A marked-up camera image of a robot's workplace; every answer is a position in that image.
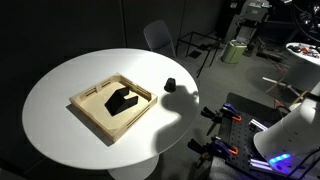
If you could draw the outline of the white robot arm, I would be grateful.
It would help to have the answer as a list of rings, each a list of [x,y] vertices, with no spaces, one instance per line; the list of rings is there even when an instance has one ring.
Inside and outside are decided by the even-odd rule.
[[[302,103],[253,137],[255,148],[273,167],[300,163],[320,146],[320,82]]]

